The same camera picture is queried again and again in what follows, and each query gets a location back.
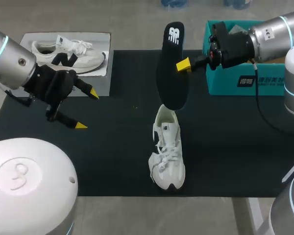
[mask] new balance logo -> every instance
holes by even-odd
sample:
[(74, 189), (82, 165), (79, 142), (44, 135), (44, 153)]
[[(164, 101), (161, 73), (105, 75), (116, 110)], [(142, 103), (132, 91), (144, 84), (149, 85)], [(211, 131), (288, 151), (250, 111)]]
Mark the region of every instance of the new balance logo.
[(169, 29), (169, 41), (178, 45), (178, 38), (180, 36), (180, 30), (178, 28)]
[(75, 54), (73, 54), (68, 60), (67, 53), (59, 53), (55, 56), (51, 63), (53, 65), (59, 65), (61, 63), (63, 66), (72, 67), (76, 61), (77, 56)]

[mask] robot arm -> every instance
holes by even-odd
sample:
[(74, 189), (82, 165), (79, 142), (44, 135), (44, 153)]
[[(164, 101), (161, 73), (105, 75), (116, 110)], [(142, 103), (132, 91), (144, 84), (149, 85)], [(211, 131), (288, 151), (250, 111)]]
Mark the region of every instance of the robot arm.
[(212, 70), (221, 65), (224, 69), (254, 58), (265, 62), (285, 56), (294, 46), (294, 12), (276, 17), (251, 27), (248, 33), (229, 34), (224, 22), (212, 26), (210, 49), (207, 55), (177, 65), (179, 71), (192, 71), (209, 65)]
[[(193, 62), (186, 58), (176, 65), (177, 70), (195, 71), (206, 65), (209, 65), (211, 70), (215, 70), (219, 65), (225, 69), (250, 60), (254, 64), (257, 77), (255, 62), (266, 62), (286, 56), (285, 106), (294, 114), (294, 12), (255, 25), (247, 33), (229, 34), (224, 22), (214, 24), (209, 42), (210, 49), (206, 55), (196, 58)], [(258, 80), (256, 99), (259, 109)]]
[(31, 105), (33, 97), (38, 98), (48, 105), (48, 121), (57, 120), (70, 128), (86, 128), (58, 111), (61, 102), (71, 93), (73, 87), (76, 86), (89, 97), (98, 99), (93, 87), (79, 79), (75, 71), (54, 71), (46, 65), (38, 66), (33, 53), (1, 32), (0, 83), (12, 90), (24, 87), (29, 93), (27, 100), (15, 97), (11, 91), (5, 92), (25, 106)]

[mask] sneaker photo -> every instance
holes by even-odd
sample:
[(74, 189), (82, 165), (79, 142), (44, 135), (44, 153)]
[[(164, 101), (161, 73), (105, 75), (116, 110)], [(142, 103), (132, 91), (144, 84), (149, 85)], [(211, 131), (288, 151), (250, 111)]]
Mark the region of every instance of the sneaker photo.
[(159, 108), (153, 125), (155, 152), (149, 158), (150, 177), (164, 190), (179, 189), (185, 180), (180, 126), (174, 111)]
[(60, 35), (54, 44), (34, 41), (32, 53), (35, 54), (39, 66), (48, 65), (56, 71), (74, 70), (77, 74), (95, 71), (105, 60), (105, 54), (92, 49), (91, 43), (68, 40)]

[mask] black mat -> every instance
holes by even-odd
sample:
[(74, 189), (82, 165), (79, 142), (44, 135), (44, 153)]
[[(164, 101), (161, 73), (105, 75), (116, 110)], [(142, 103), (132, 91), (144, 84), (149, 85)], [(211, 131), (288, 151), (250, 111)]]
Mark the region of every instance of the black mat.
[[(160, 106), (158, 57), (159, 51), (115, 51), (110, 97), (63, 102), (61, 110), (88, 125), (87, 130), (46, 122), (40, 101), (26, 108), (7, 98), (0, 111), (0, 140), (31, 137), (60, 147), (76, 168), (81, 196), (164, 195), (148, 168)], [(271, 122), (294, 131), (294, 117), (282, 97), (260, 101)], [(202, 70), (190, 77), (189, 98), (177, 116), (186, 180), (176, 195), (274, 197), (285, 186), (281, 180), (294, 164), (294, 138), (261, 120), (254, 97), (210, 96)]]

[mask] shoe tongue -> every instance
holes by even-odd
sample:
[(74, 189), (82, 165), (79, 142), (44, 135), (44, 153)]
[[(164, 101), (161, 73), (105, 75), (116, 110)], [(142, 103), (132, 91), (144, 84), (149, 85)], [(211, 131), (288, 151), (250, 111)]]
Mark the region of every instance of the shoe tongue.
[(162, 123), (162, 134), (165, 144), (173, 144), (176, 139), (177, 125), (175, 123)]
[(70, 41), (69, 39), (66, 39), (60, 35), (58, 35), (57, 40), (55, 42), (56, 48), (63, 48), (63, 49), (69, 49), (74, 45), (74, 42)]

